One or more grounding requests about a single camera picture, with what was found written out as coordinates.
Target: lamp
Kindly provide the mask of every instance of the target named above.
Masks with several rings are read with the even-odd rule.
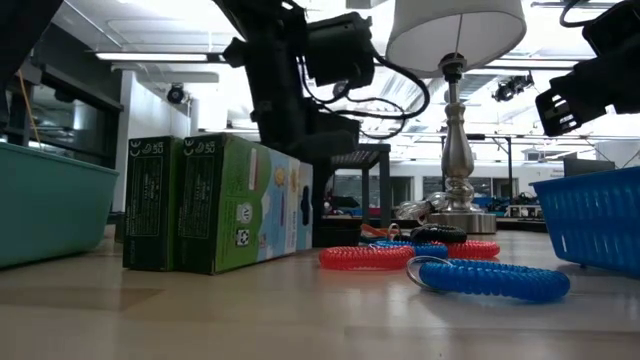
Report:
[[[447,140],[442,153],[446,206],[430,221],[468,233],[494,233],[494,215],[472,206],[473,154],[464,132],[459,81],[513,49],[524,38],[520,0],[396,0],[387,57],[420,77],[444,76],[449,84]]]

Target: fluorescent light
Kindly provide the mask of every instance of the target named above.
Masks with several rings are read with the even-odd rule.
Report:
[[[189,53],[96,53],[100,60],[133,62],[207,62],[207,54]]]
[[[486,67],[491,68],[517,68],[517,69],[533,69],[533,70],[573,70],[573,66],[577,64],[577,61],[571,60],[504,60],[498,59],[487,64]]]

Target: metal ring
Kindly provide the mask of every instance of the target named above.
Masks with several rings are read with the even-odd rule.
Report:
[[[398,234],[402,235],[402,229],[400,229],[400,225],[396,224],[396,223],[391,223],[391,225],[389,225],[389,229],[387,229],[387,239],[390,241],[393,241],[394,236],[391,235],[391,230],[398,230]]]
[[[411,265],[413,264],[419,264],[419,263],[428,263],[431,261],[435,261],[435,262],[439,262],[442,264],[447,264],[450,266],[453,266],[452,263],[450,263],[449,261],[445,260],[445,259],[440,259],[437,258],[435,256],[416,256],[414,258],[409,259],[409,261],[407,261],[407,276],[409,277],[409,279],[416,285],[420,286],[421,288],[427,290],[427,291],[431,291],[431,292],[436,292],[436,293],[442,293],[442,290],[438,290],[438,289],[434,289],[431,286],[425,284],[422,282],[422,280],[420,280],[419,277],[415,276],[412,272],[411,272]]]

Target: ceiling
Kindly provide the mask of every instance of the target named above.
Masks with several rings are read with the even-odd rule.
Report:
[[[348,0],[302,0],[297,1],[308,9],[309,21],[330,18],[348,11]],[[373,9],[358,10],[363,17],[373,19],[372,42],[384,53],[393,25],[395,0],[375,1],[380,3]],[[580,29],[564,29],[558,24],[559,9],[532,8],[531,1],[523,1],[528,32],[524,40],[507,57],[518,59],[584,59],[593,56],[588,44],[582,39]],[[570,20],[593,18],[601,10],[574,10]],[[234,36],[235,29],[211,0],[65,0],[54,22],[83,41],[95,51],[149,51],[149,52],[221,52]],[[126,66],[138,72],[138,78],[154,86],[168,86],[172,74],[217,74],[217,81],[187,84],[192,87],[194,97],[208,98],[223,94],[229,106],[229,119],[239,129],[255,129],[249,121],[252,109],[249,86],[242,69],[231,69],[224,64],[147,64]],[[497,103],[491,98],[497,84],[508,76],[525,75],[527,72],[513,70],[480,69],[466,75],[462,86],[462,98],[467,106],[465,129],[468,133],[485,134],[535,134],[542,135],[535,109],[535,97],[549,87],[549,79],[565,72],[534,70],[534,88],[527,89],[512,101]],[[430,81],[432,95],[428,110],[409,121],[405,132],[436,133],[444,125],[445,87],[442,81]],[[319,98],[332,97],[332,87],[316,88],[310,83],[312,92]],[[419,100],[415,85],[402,76],[386,69],[376,68],[373,84],[358,89],[353,98],[381,97],[409,106]],[[369,103],[354,105],[346,101],[335,104],[336,108],[358,108],[359,110],[393,112],[385,104]],[[603,135],[628,135],[623,130],[606,126],[604,120],[595,121],[580,129],[581,133]],[[366,131],[388,132],[399,126],[394,121],[363,120]],[[439,139],[436,143],[421,136],[398,136],[387,142],[393,145],[392,157],[438,158]],[[533,147],[543,149],[555,146],[542,141],[532,144],[514,145],[514,152],[521,153]],[[501,159],[500,148],[493,142],[473,145],[479,158]],[[576,144],[576,150],[589,150],[588,144]]]

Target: table surface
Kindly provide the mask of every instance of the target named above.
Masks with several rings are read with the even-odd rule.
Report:
[[[10,359],[638,359],[640,280],[499,232],[505,263],[558,269],[546,305],[421,291],[403,271],[319,269],[317,251],[219,276],[127,271],[119,248],[0,272]]]

